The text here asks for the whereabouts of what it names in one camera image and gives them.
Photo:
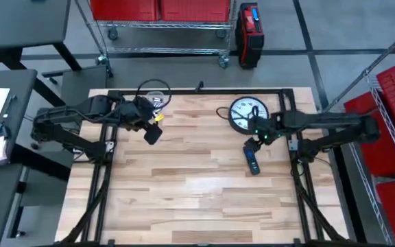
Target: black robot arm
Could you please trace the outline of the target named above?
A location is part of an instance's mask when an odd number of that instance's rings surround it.
[[[77,106],[41,108],[33,120],[31,136],[37,142],[57,141],[67,149],[83,150],[92,161],[104,157],[106,144],[91,142],[65,130],[61,124],[80,123],[87,120],[95,124],[117,126],[126,130],[146,131],[144,139],[155,144],[163,131],[157,122],[151,123],[156,108],[145,97],[125,100],[124,97],[98,95],[90,97]]]
[[[297,110],[283,111],[271,114],[269,119],[252,117],[248,121],[248,128],[259,139],[249,139],[246,142],[246,146],[254,152],[260,150],[263,144],[270,145],[282,136],[296,134],[305,129],[343,128],[342,131],[316,140],[305,139],[297,143],[298,158],[309,163],[322,150],[353,141],[374,142],[380,136],[375,119],[369,115],[354,113],[306,114]]]

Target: concrete floor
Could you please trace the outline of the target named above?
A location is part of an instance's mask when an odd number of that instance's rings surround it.
[[[85,0],[80,0],[86,10]],[[302,30],[292,1],[257,0],[265,30],[266,50],[306,49]],[[314,49],[385,49],[395,40],[395,0],[304,0],[300,3]],[[108,45],[114,46],[172,46],[172,47],[221,47],[223,41],[215,37],[214,32],[187,30],[120,30],[119,40]],[[83,66],[94,65],[98,50],[91,38],[74,3],[71,4],[66,45],[76,55]],[[66,69],[67,65],[58,56],[51,60],[41,60],[40,55],[55,55],[53,47],[35,47],[25,49],[23,63],[30,69],[41,72]],[[255,70],[244,71],[237,64],[237,58],[231,57],[230,66],[223,70],[217,65],[217,57],[185,58],[114,58],[110,63],[115,77],[108,82],[110,88],[133,88],[143,80],[160,78],[171,87],[195,87],[203,80],[205,86],[309,86],[313,89],[315,102],[321,108],[320,97],[331,101],[346,88],[378,55],[321,55],[314,56],[318,62],[320,76],[326,95],[317,91],[317,82],[313,76],[308,55],[263,56]],[[395,55],[389,56],[376,69],[375,73],[395,65]],[[0,70],[6,69],[0,64]],[[59,85],[47,85],[60,93]],[[368,90],[361,82],[344,98],[354,98]],[[39,95],[34,94],[27,114],[34,115],[40,106],[48,106]],[[29,123],[26,121],[20,134],[28,136]],[[29,139],[20,140],[29,145]],[[52,145],[47,151],[58,151],[60,147]],[[357,169],[348,164],[351,176],[360,180]],[[44,182],[40,174],[31,173],[30,186],[46,183],[58,184],[50,180]],[[368,198],[363,192],[360,181],[355,182],[355,194],[358,197],[359,212],[363,216],[369,242],[383,242],[379,225],[372,213]],[[50,194],[53,200],[40,207],[25,210],[20,229],[27,236],[20,239],[5,240],[2,246],[33,246],[50,244],[54,240],[60,207],[64,196],[64,184],[57,185]],[[34,190],[28,195],[40,200],[40,192]]]

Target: desk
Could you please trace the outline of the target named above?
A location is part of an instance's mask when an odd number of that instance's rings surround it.
[[[10,164],[8,164],[8,161],[0,163],[0,241],[18,188],[22,165],[59,176],[61,179],[67,179],[69,176],[68,168],[16,144],[16,138],[27,109],[36,75],[37,72],[33,70],[0,71],[0,88],[10,88],[8,98],[11,95],[16,95],[16,100],[12,102],[10,108],[9,117],[5,120],[5,125],[11,131],[11,137],[8,139],[6,148]],[[8,107],[7,104],[8,101],[6,101],[3,109]]]
[[[20,62],[24,47],[53,45],[74,71],[81,70],[63,43],[70,0],[0,0],[0,62],[9,69],[26,69]],[[40,80],[34,90],[54,106],[64,102]]]
[[[310,88],[294,88],[296,106],[315,112]],[[91,96],[106,94],[91,91]],[[148,145],[143,131],[120,129],[112,164],[101,242],[116,244],[290,244],[302,239],[289,151],[284,138],[256,153],[259,176],[251,176],[242,152],[248,136],[215,114],[243,95],[173,95],[163,109],[163,135]],[[254,94],[270,112],[280,110],[277,95]],[[84,122],[81,136],[98,141],[101,126]],[[320,130],[303,132],[306,139]],[[326,154],[319,158],[327,160]],[[348,237],[330,166],[310,165],[320,210]],[[93,166],[74,164],[56,240],[65,237],[86,208]],[[89,239],[97,217],[91,224]],[[312,237],[313,219],[309,218]]]

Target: metal wire shelf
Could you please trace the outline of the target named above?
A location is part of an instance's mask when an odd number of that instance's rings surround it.
[[[97,21],[90,22],[93,27],[135,27],[135,28],[177,28],[198,30],[230,30],[231,24],[227,23],[194,23],[175,21]]]
[[[381,87],[379,82],[377,81],[376,76],[374,75],[368,75],[366,77],[367,83],[370,85],[370,91],[371,94],[376,102],[377,107],[379,108],[379,111],[382,115],[382,118],[388,128],[388,131],[390,132],[390,135],[394,141],[395,144],[395,127],[394,124],[391,121],[391,117],[389,116],[388,112],[386,111],[385,105],[382,102],[381,96],[379,95],[379,91],[381,92]]]
[[[338,102],[341,101],[341,99],[344,98],[345,95],[347,95],[350,90],[355,87],[360,81],[366,80],[368,83],[368,86],[370,88],[370,92],[376,102],[377,108],[379,109],[379,112],[381,113],[381,116],[387,126],[388,132],[390,133],[394,143],[395,143],[395,127],[394,124],[391,121],[391,117],[388,115],[388,112],[386,111],[385,105],[381,99],[381,96],[379,93],[382,92],[381,86],[379,82],[377,81],[377,78],[375,75],[371,75],[370,73],[373,71],[373,69],[381,63],[388,55],[391,54],[392,51],[395,50],[395,41],[388,47],[388,49],[382,53],[370,66],[368,66],[366,69],[364,69],[361,74],[353,81],[350,83],[350,85],[343,90],[324,110],[323,112],[328,112],[332,108],[334,108]],[[350,150],[352,152],[353,158],[355,159],[355,163],[357,165],[357,168],[359,170],[359,175],[362,179],[363,185],[366,189],[367,195],[370,199],[371,206],[373,208],[374,214],[377,218],[377,221],[379,223],[379,226],[382,230],[382,234],[385,238],[385,242],[389,245],[395,244],[395,238],[394,238],[394,233],[390,232],[389,228],[387,227],[386,221],[383,219],[383,214],[381,210],[379,209],[378,202],[376,200],[376,197],[374,196],[373,191],[374,186],[370,184],[369,180],[367,179],[365,169],[363,168],[363,163],[361,162],[361,159],[359,158],[359,155],[356,151],[356,147],[354,143],[349,144]]]
[[[362,167],[362,162],[359,159],[359,155],[356,152],[356,147],[355,147],[354,143],[350,143],[349,147],[351,150],[351,154],[353,155],[353,158],[355,159],[357,169],[359,170],[359,175],[361,176],[363,186],[365,187],[365,190],[366,190],[368,197],[370,199],[371,207],[373,208],[374,214],[376,215],[377,222],[379,223],[379,226],[381,227],[383,237],[385,238],[385,241],[388,245],[392,245],[393,241],[390,236],[390,232],[389,232],[388,228],[386,227],[385,221],[383,220],[383,216],[382,216],[379,206],[377,204],[376,197],[373,194],[373,189],[371,188],[371,184],[368,181],[367,176],[365,175],[365,172]]]
[[[219,55],[226,54],[226,49],[190,49],[190,48],[164,48],[164,47],[142,47],[142,48],[122,48],[107,47],[108,53],[160,53],[160,54],[208,54]]]
[[[88,9],[90,10],[89,20],[87,14],[84,12],[84,8],[80,5],[80,0],[75,0],[75,4],[79,9],[82,18],[94,38],[95,44],[99,51],[102,53],[98,57],[97,64],[106,64],[109,71],[110,68],[108,53],[160,53],[160,54],[208,54],[219,56],[219,66],[223,69],[228,67],[230,61],[230,50],[231,50],[231,39],[234,36],[236,23],[236,10],[237,0],[230,0],[229,9],[229,21],[223,23],[205,23],[205,22],[182,22],[182,21],[96,21],[93,18],[92,7],[89,0],[86,0]],[[224,49],[207,49],[207,48],[168,48],[168,47],[117,47],[118,43],[114,43],[117,40],[119,33],[118,28],[145,28],[145,29],[190,29],[190,30],[215,30],[216,37],[224,40]],[[112,42],[105,42],[104,33],[101,31],[104,29],[105,36]]]

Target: wooden tabletop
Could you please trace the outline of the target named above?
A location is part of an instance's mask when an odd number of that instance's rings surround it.
[[[94,90],[91,95],[106,92]],[[310,88],[294,88],[294,93],[299,110],[316,111]],[[143,132],[119,130],[103,244],[108,239],[117,244],[287,244],[302,239],[286,139],[256,153],[261,173],[251,176],[242,152],[249,137],[215,114],[216,108],[241,96],[174,95],[163,109],[163,135],[155,145],[144,141]],[[253,96],[269,112],[280,110],[277,95]],[[100,129],[84,122],[81,136],[98,141]],[[305,139],[322,135],[320,130],[303,134]],[[318,157],[328,160],[326,154]],[[85,211],[92,173],[90,164],[73,166],[56,240]],[[312,163],[311,175],[320,210],[347,237],[330,165]],[[308,216],[315,237],[310,212]]]

